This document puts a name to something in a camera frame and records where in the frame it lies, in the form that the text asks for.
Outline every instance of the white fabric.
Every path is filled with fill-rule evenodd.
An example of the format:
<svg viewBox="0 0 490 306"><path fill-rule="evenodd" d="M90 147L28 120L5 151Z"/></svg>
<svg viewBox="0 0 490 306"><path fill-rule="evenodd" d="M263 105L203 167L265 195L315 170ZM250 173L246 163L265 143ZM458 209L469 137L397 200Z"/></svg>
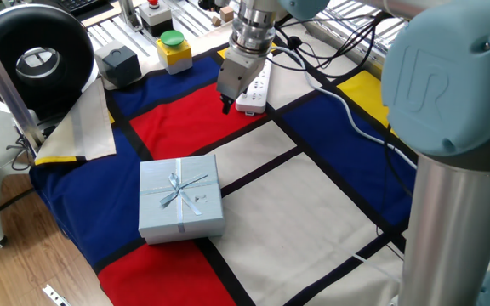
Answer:
<svg viewBox="0 0 490 306"><path fill-rule="evenodd" d="M375 253L368 262L393 275L402 274L403 261L387 246ZM317 294L308 306L387 306L398 294L399 284L375 269L361 264L341 280Z"/></svg>
<svg viewBox="0 0 490 306"><path fill-rule="evenodd" d="M302 25L291 25L289 27L283 28L283 30L289 37L296 36L299 37L302 42L309 43L318 56L327 57L332 56L336 53L335 48L332 48L326 43L321 42L320 40L311 36L309 33L307 33L306 29ZM311 53L311 50L305 44L303 44L301 48ZM305 55L304 57L313 66L318 65L315 59L311 58L310 56ZM286 54L279 54L274 57L273 60L277 64L283 66L301 69L301 67ZM352 60L347 59L345 56L342 56L335 59L332 64L328 66L327 69L321 69L321 71L329 75L342 75L355 67L356 64ZM313 78L311 80L313 81L314 85L321 85L317 80ZM295 101L297 98L312 92L313 90L314 89L311 88L311 86L305 80L304 72L290 71L276 65L273 65L273 67L271 68L268 103L270 103L273 108L279 109L284 105Z"/></svg>
<svg viewBox="0 0 490 306"><path fill-rule="evenodd" d="M84 156L92 160L117 153L101 80L96 80L73 105L44 142L37 158Z"/></svg>
<svg viewBox="0 0 490 306"><path fill-rule="evenodd" d="M295 146L274 122L268 122L209 154L217 156L220 187L224 187Z"/></svg>
<svg viewBox="0 0 490 306"><path fill-rule="evenodd" d="M281 305L342 264L349 254L338 244L357 252L376 237L375 226L305 154L223 205L226 232L211 241L258 305Z"/></svg>

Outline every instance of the gift box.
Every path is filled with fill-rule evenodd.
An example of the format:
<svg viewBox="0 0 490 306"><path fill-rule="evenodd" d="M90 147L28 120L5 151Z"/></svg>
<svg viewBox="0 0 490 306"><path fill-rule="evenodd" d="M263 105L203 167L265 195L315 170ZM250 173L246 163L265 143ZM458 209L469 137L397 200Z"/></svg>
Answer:
<svg viewBox="0 0 490 306"><path fill-rule="evenodd" d="M215 156L140 164L140 227L148 244L222 235Z"/></svg>

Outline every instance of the black cable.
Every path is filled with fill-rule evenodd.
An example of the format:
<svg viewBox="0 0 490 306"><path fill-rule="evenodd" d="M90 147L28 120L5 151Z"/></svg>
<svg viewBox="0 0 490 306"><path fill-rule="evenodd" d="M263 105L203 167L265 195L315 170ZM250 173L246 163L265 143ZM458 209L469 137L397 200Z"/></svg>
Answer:
<svg viewBox="0 0 490 306"><path fill-rule="evenodd" d="M18 153L16 153L16 156L13 159L13 163L11 164L11 167L15 171L25 171L29 167L31 167L31 165L29 164L29 161L30 161L30 150L28 149L29 146L28 146L28 143L27 143L27 139L24 137L24 135L21 135L16 140L16 144L17 145L8 145L7 146L7 150L9 150L9 149L18 149L19 150ZM26 152L26 160L27 160L28 164L26 164L26 166L23 167L23 168L17 168L14 164L16 163L16 161L18 160L18 157L20 156L20 154L22 154L23 151Z"/></svg>
<svg viewBox="0 0 490 306"><path fill-rule="evenodd" d="M275 61L273 61L273 59L270 59L270 58L266 58L267 60L269 60L273 65L276 65L278 67L281 67L281 68L284 68L284 69L287 69L287 70L290 70L290 71L298 71L298 72L306 72L307 70L306 69L299 69L299 68L293 68L293 67L288 67L288 66L285 66L285 65L281 65L279 63L276 63Z"/></svg>
<svg viewBox="0 0 490 306"><path fill-rule="evenodd" d="M313 22L313 21L347 21L347 20L355 20L355 19L360 19L360 18L373 18L373 17L374 16L372 16L372 15L363 14L363 15L358 15L358 16L349 17L349 18L310 19L310 20L301 20L301 21L291 22L289 24L281 25L279 27L283 28L283 27L287 27L287 26L302 25L304 23Z"/></svg>
<svg viewBox="0 0 490 306"><path fill-rule="evenodd" d="M316 56L316 53L315 53L315 50L313 50L313 47L309 43L307 43L307 42L302 42L302 44L304 44L304 45L306 45L307 47L310 48L311 52L313 53L312 57L315 58L317 64L320 65L321 64L321 61L319 60L319 57ZM300 47L297 47L297 49L303 52L303 50ZM321 69L326 69L326 68L328 68L329 65L330 64L328 64L328 65L326 65L324 67L321 66Z"/></svg>
<svg viewBox="0 0 490 306"><path fill-rule="evenodd" d="M14 198L10 199L10 200L9 200L9 201L7 201L5 204L3 204L3 205L1 205L1 206L0 206L0 212L1 212L3 209L5 209L5 208L7 208L7 207L9 207L9 206L11 206L11 205L13 205L13 204L15 204L15 203L16 203L18 200L21 200L22 198L24 198L24 197L28 196L28 195L29 195L29 194L31 194L32 192L33 192L33 188L31 188L31 189L29 189L29 190L26 190L26 191L22 192L21 194L19 194L19 195L15 196Z"/></svg>
<svg viewBox="0 0 490 306"><path fill-rule="evenodd" d="M389 165L389 169L392 172L392 174L395 176L396 181L398 184L402 187L404 192L411 198L413 198L413 192L410 191L410 189L407 188L407 186L404 184L398 173L396 172L395 168L392 166L392 162L390 161L390 156L389 156L389 143L388 143L388 138L390 135L390 131L392 128L389 126L387 127L387 135L385 135L385 141L383 142L383 147L385 148L385 160L387 161L387 165Z"/></svg>
<svg viewBox="0 0 490 306"><path fill-rule="evenodd" d="M387 18L391 18L391 17L392 17L392 15L387 14L387 13L384 13L384 12L381 12L381 13L376 14L375 15L375 18L374 18L374 20L372 22L370 22L370 23L368 23L366 25L363 25L362 27L359 27L359 28L355 29L353 31L353 33L351 33L351 36L349 36L349 38L347 39L347 41L342 45L342 47L332 57L324 58L324 59L327 59L327 60L324 63L321 63L320 65L313 67L313 69L317 70L321 75L323 75L326 78L348 77L349 75L352 75L352 74L356 73L357 71L359 71L364 66L364 64L368 61L368 58L369 58L370 54L372 53L373 45L375 44L375 28L376 28L376 26L381 21L383 21L383 20L385 20ZM276 26L276 30L278 30L282 34L282 36L287 40L287 42L290 41L291 38L288 37L288 35L282 30L282 26ZM334 59L337 59L338 57L345 55L346 53L348 53L349 51L351 51L353 48L355 48L356 46L358 46L358 44L360 44L366 38L366 36L369 35L369 34L372 34L372 36L371 36L371 39L370 39L370 44L369 44L368 50L367 50L364 58L362 59L361 63L357 67L355 67L351 71L349 71L349 72L347 72L347 73L345 73L343 75L339 75L339 76L332 76L332 75L328 75L328 74L326 74L326 73L324 73L322 71L319 71L319 68L322 68L324 65L330 65L331 62ZM304 60L305 62L307 62L307 60L304 59L303 55L300 54L300 49L299 48L296 48L294 51L296 52L297 55L299 55L302 58L302 60ZM297 69L297 68L292 68L292 67L287 67L287 66L284 66L284 65L280 65L280 64L276 63L275 61L273 61L271 59L270 59L270 61L274 65L277 65L277 66L279 66L281 68L284 68L284 69L288 69L290 71L301 71L301 72L307 71L306 69Z"/></svg>
<svg viewBox="0 0 490 306"><path fill-rule="evenodd" d="M293 40L292 40L292 38L297 38L297 37L289 37L289 36L287 35L287 33L285 33L285 31L283 31L281 28L282 28L282 26L276 26L276 29L277 29L277 30L278 30L278 31L281 33L281 35L283 36L283 38L285 38L285 40L287 41L287 45L290 45L290 44L291 44L290 42L291 42L291 41L293 41ZM345 43L344 43L344 45L342 45L342 47L344 47L344 46L345 46L345 45L346 45L346 44L347 44L347 43L348 43L348 42L349 42L351 39L354 39L354 38L353 38L353 34L356 34L356 33L357 33L359 30L361 30L362 28L363 28L363 27L360 27L360 28L357 28L355 31L353 31L353 32L351 33L351 36L349 36L349 38L347 39L347 42L345 42ZM296 53L297 53L298 55L300 55L300 57L301 57L301 54L299 54L299 50L301 50L301 49L299 48L299 45L300 45L301 43L305 43L305 42L301 42L301 41L299 41L299 43L296 43L296 42L295 42L294 44L297 46L297 48L290 48L290 46L289 46L289 49L291 49L291 50L295 50L295 51L296 51ZM314 58L316 58L316 59L318 58L318 59L320 59L320 60L324 60L324 59L325 59L325 60L327 60L327 61L325 61L324 63L321 63L321 62L318 60L317 62L318 62L318 64L319 64L319 65L318 65L318 66L316 66L316 67L314 67L314 69L319 69L319 68L322 68L323 66L328 67L328 66L329 66L329 65L332 63L332 60L334 60L334 59L338 58L339 56L345 55L345 54L347 53L347 52L345 52L345 53L342 53L342 54L338 54L338 52L336 52L336 54L335 54L335 55L332 55L332 56L330 56L330 57L317 57L317 56L316 56L316 54L315 54L315 51L313 50L313 48L311 48L311 51L313 51L313 54L308 54L308 53L306 53L306 52L305 52L305 54L308 54L309 56L314 57ZM281 67L281 68L283 68L283 69L287 69L287 70L290 70L290 71L307 72L307 70L306 70L306 69L303 69L303 68L293 68L293 67L288 67L288 66L281 65L281 64L279 64L279 63L275 62L273 59L268 59L268 60L269 60L269 61L270 61L270 62L271 62L273 65L276 65L276 66ZM320 73L321 73L321 74L323 74L325 77L328 77L328 75L327 75L327 74L325 74L324 72L320 72Z"/></svg>

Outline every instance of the metal frame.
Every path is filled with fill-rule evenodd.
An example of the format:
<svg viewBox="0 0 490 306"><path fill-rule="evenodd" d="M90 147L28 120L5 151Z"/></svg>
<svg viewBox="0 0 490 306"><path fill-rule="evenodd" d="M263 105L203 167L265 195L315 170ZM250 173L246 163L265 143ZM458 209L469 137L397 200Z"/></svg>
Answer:
<svg viewBox="0 0 490 306"><path fill-rule="evenodd" d="M0 97L13 115L17 128L24 134L30 144L31 154L37 156L39 148L44 142L41 130L31 117L24 100L11 81L0 61Z"/></svg>

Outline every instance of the blue fabric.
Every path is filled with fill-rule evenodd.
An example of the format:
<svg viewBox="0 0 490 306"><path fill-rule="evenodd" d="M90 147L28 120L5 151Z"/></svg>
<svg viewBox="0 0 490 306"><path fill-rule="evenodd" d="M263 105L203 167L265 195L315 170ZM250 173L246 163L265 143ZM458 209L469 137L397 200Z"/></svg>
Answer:
<svg viewBox="0 0 490 306"><path fill-rule="evenodd" d="M219 75L220 66L210 57L194 62L194 66L176 75L163 74L148 77L143 86L128 91L112 91L112 96L125 116L130 116L141 108L159 99L170 98L184 93Z"/></svg>
<svg viewBox="0 0 490 306"><path fill-rule="evenodd" d="M140 159L120 129L113 134L115 156L30 171L37 193L90 265L140 238Z"/></svg>
<svg viewBox="0 0 490 306"><path fill-rule="evenodd" d="M352 115L363 132L382 139L370 124ZM389 223L396 225L409 217L411 198L390 170L387 170L383 203L383 178L387 167L383 145L359 135L350 125L338 100L321 94L282 117ZM415 170L394 152L390 156L402 180L413 190Z"/></svg>

